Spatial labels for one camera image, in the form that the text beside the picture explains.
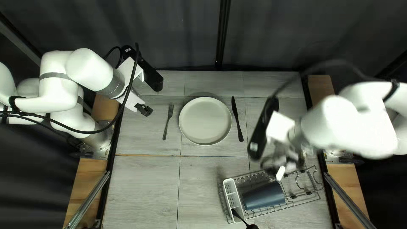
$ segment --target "fork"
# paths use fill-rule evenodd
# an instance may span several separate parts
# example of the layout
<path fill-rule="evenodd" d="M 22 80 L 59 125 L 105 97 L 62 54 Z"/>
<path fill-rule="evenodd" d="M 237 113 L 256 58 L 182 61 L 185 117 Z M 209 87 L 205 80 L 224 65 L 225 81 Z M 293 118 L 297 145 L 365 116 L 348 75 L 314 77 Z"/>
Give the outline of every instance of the fork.
<path fill-rule="evenodd" d="M 174 111 L 174 105 L 170 104 L 168 107 L 168 119 L 167 119 L 167 124 L 165 125 L 164 129 L 164 135 L 162 136 L 162 140 L 165 141 L 167 138 L 167 128 L 168 128 L 168 122 L 170 121 L 170 118 L 173 116 L 173 111 Z"/>

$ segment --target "black cable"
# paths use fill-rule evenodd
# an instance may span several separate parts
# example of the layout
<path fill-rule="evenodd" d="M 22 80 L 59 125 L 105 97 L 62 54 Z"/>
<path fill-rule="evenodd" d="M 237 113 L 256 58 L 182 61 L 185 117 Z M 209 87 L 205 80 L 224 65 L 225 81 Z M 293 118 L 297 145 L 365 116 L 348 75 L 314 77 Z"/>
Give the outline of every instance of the black cable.
<path fill-rule="evenodd" d="M 125 104 L 127 102 L 127 99 L 129 98 L 129 94 L 131 91 L 131 86 L 133 85 L 133 80 L 134 80 L 134 75 L 136 73 L 136 67 L 137 67 L 137 61 L 138 61 L 138 57 L 139 57 L 139 47 L 138 47 L 138 43 L 135 43 L 136 46 L 136 59 L 134 60 L 134 65 L 133 65 L 133 70 L 131 72 L 131 77 L 130 77 L 130 81 L 129 81 L 129 85 L 127 86 L 127 90 L 126 90 L 126 94 L 125 97 L 123 99 L 122 105 L 119 109 L 119 111 L 117 112 L 116 116 L 114 117 L 114 119 L 105 127 L 99 129 L 99 130 L 94 130 L 94 131 L 82 131 L 82 130 L 76 130 L 74 128 L 71 128 L 65 124 L 62 124 L 56 120 L 50 119 L 48 117 L 42 116 L 42 115 L 38 115 L 38 114 L 33 114 L 33 113 L 26 113 L 26 112 L 15 112 L 15 111 L 0 111 L 0 114 L 19 114 L 19 115 L 28 115 L 28 116 L 33 116 L 33 117 L 38 117 L 38 118 L 42 118 L 45 119 L 47 121 L 53 122 L 65 129 L 68 129 L 70 131 L 76 132 L 76 133 L 80 133 L 80 134 L 97 134 L 100 132 L 103 132 L 105 130 L 107 130 L 108 128 L 110 128 L 113 123 L 115 123 L 117 121 L 117 119 L 120 117 L 120 115 L 123 113 L 124 109 L 125 109 Z"/>
<path fill-rule="evenodd" d="M 390 99 L 390 97 L 396 92 L 396 90 L 400 87 L 400 82 L 396 79 L 391 79 L 392 88 L 390 89 L 389 93 L 383 98 L 383 103 Z"/>
<path fill-rule="evenodd" d="M 103 57 L 103 59 L 106 59 L 116 48 L 119 49 L 120 56 L 119 56 L 119 61 L 117 62 L 115 69 L 117 69 L 119 67 L 120 62 L 122 61 L 122 57 L 123 57 L 122 49 L 119 46 L 115 46 L 115 47 L 111 48 L 109 50 L 109 52 L 107 52 L 107 54 Z"/>
<path fill-rule="evenodd" d="M 14 117 L 14 118 L 19 118 L 19 119 L 28 120 L 28 121 L 30 121 L 30 122 L 33 122 L 33 123 L 35 123 L 35 124 L 38 124 L 38 125 L 40 125 L 40 126 L 43 126 L 43 127 L 47 128 L 47 129 L 49 129 L 50 131 L 54 132 L 55 134 L 57 134 L 57 135 L 59 135 L 59 136 L 61 136 L 61 137 L 66 138 L 65 135 L 63 135 L 63 134 L 57 132 L 56 130 L 52 129 L 50 126 L 47 126 L 47 125 L 45 125 L 44 123 L 40 123 L 40 122 L 35 121 L 35 120 L 32 120 L 32 119 L 30 119 L 30 118 L 27 118 L 27 117 L 24 117 L 24 116 L 13 115 L 13 114 L 8 114 L 7 117 Z"/>
<path fill-rule="evenodd" d="M 359 76 L 362 80 L 364 81 L 384 81 L 383 79 L 378 79 L 374 78 L 371 76 L 365 75 L 358 67 L 356 67 L 354 64 L 343 60 L 343 59 L 330 59 L 326 61 L 319 62 L 317 64 L 312 65 L 309 68 L 306 68 L 304 71 L 300 73 L 300 78 L 304 78 L 305 76 L 314 73 L 316 71 L 319 71 L 321 69 L 326 69 L 326 68 L 331 68 L 331 67 L 338 67 L 338 66 L 344 66 L 350 68 L 353 73 L 355 73 L 357 76 Z M 269 98 L 274 98 L 277 96 L 280 91 L 284 90 L 289 84 L 294 82 L 295 80 L 298 79 L 297 75 L 294 75 L 291 77 L 288 81 L 286 81 L 284 84 L 282 84 L 279 88 L 277 88 Z M 269 100 L 265 104 L 265 108 L 263 110 L 263 123 L 266 123 L 266 118 L 267 118 L 267 107 L 269 106 Z"/>

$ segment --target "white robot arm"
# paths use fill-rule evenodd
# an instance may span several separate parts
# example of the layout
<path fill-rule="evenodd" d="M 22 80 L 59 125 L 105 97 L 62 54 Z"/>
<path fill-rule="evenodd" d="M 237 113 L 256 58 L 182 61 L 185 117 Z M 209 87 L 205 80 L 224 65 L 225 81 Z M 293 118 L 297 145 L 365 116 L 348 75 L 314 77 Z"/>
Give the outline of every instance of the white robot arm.
<path fill-rule="evenodd" d="M 350 85 L 320 101 L 297 123 L 280 114 L 274 100 L 277 108 L 268 111 L 271 118 L 265 129 L 267 143 L 276 146 L 274 159 L 267 161 L 271 172 L 281 179 L 313 149 L 349 150 L 368 159 L 407 154 L 407 84 L 400 83 L 383 102 L 391 90 L 392 83 L 384 81 Z M 396 118 L 391 120 L 386 108 L 395 110 Z M 254 138 L 248 150 L 259 159 L 262 152 L 253 146 Z"/>
<path fill-rule="evenodd" d="M 123 103 L 130 87 L 125 106 L 148 116 L 152 109 L 145 106 L 145 102 L 129 85 L 134 61 L 129 56 L 118 69 L 113 69 L 103 58 L 87 48 L 51 51 L 45 53 L 41 59 L 39 78 L 24 80 L 17 88 L 8 68 L 0 63 L 0 102 L 7 106 L 6 112 L 13 111 L 14 108 L 14 111 L 41 116 L 50 113 L 51 119 L 70 128 L 92 132 L 101 128 L 88 114 L 83 113 L 83 89 L 79 84 L 120 103 Z M 134 77 L 144 81 L 144 71 L 138 65 Z M 29 118 L 38 122 L 43 120 L 39 117 Z M 7 117 L 7 122 L 32 124 L 17 117 Z M 78 133 L 55 123 L 51 123 L 51 126 L 71 134 L 97 150 L 105 150 L 110 144 L 110 131 Z"/>

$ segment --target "white plate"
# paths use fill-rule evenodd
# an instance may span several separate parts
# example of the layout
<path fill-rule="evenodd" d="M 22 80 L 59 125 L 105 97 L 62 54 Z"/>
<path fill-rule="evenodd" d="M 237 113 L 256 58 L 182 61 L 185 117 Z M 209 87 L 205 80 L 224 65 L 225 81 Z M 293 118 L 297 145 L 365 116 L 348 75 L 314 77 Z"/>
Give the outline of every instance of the white plate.
<path fill-rule="evenodd" d="M 200 97 L 189 101 L 179 115 L 182 134 L 198 145 L 222 141 L 232 127 L 232 115 L 221 101 Z"/>

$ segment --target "wooden board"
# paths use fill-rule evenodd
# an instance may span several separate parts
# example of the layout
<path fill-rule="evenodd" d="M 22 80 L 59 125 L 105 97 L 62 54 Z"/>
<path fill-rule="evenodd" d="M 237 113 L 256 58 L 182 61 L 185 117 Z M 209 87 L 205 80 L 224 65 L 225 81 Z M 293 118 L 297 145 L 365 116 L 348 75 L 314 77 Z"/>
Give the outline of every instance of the wooden board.
<path fill-rule="evenodd" d="M 108 99 L 97 94 L 95 103 L 93 104 L 92 117 L 97 121 L 111 121 L 117 114 L 118 107 L 119 102 L 116 100 Z M 103 176 L 106 166 L 107 161 L 105 160 L 80 159 L 63 227 L 71 220 L 77 209 Z M 94 224 L 99 207 L 100 195 L 101 192 L 97 194 L 77 228 L 87 228 Z"/>
<path fill-rule="evenodd" d="M 119 102 L 109 99 L 105 96 L 96 94 L 95 103 L 93 104 L 92 118 L 94 120 L 113 120 L 119 109 Z"/>
<path fill-rule="evenodd" d="M 346 194 L 355 202 L 362 212 L 369 218 L 366 208 L 365 199 L 363 198 L 362 189 L 360 188 L 359 179 L 353 164 L 347 165 L 327 165 L 329 174 L 342 187 Z M 338 210 L 339 221 L 347 229 L 364 229 L 356 216 L 349 210 L 343 200 L 334 191 L 333 193 Z"/>
<path fill-rule="evenodd" d="M 103 176 L 106 170 L 107 161 L 94 159 L 81 159 L 79 162 L 71 198 L 66 211 L 65 227 L 79 206 L 83 203 L 90 191 Z M 91 227 L 96 219 L 101 192 L 97 194 L 86 214 L 82 218 L 77 228 Z"/>
<path fill-rule="evenodd" d="M 329 75 L 310 75 L 308 78 L 308 88 L 312 104 L 314 105 L 318 104 L 324 97 L 335 94 Z M 363 213 L 369 217 L 355 166 L 353 164 L 328 164 L 327 167 L 329 174 L 336 180 Z M 364 227 L 362 224 L 336 192 L 334 192 L 334 198 L 341 225 L 345 229 L 363 229 Z"/>

